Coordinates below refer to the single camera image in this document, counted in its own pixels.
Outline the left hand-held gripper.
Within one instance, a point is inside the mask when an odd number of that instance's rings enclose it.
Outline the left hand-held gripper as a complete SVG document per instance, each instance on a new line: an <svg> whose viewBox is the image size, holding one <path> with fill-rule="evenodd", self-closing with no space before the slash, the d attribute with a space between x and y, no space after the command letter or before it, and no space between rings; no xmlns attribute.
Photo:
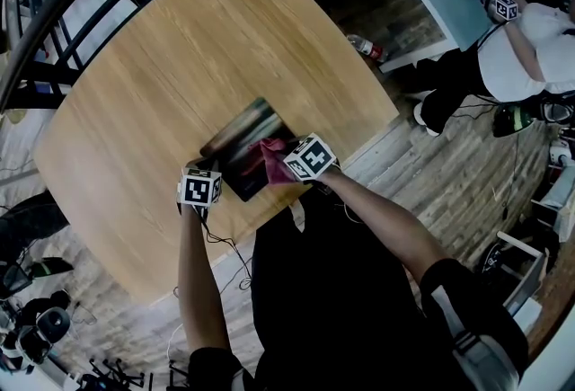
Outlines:
<svg viewBox="0 0 575 391"><path fill-rule="evenodd" d="M222 192L220 172L184 167L177 184L176 204L191 206L201 219L208 217L209 208L219 201Z"/></svg>

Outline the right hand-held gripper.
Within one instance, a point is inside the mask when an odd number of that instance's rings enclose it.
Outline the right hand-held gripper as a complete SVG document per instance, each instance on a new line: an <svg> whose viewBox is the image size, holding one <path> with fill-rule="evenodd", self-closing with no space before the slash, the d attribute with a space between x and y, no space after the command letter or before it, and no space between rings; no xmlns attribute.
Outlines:
<svg viewBox="0 0 575 391"><path fill-rule="evenodd" d="M337 157L317 134L311 133L283 159L283 163L297 181L308 182L336 164Z"/></svg>

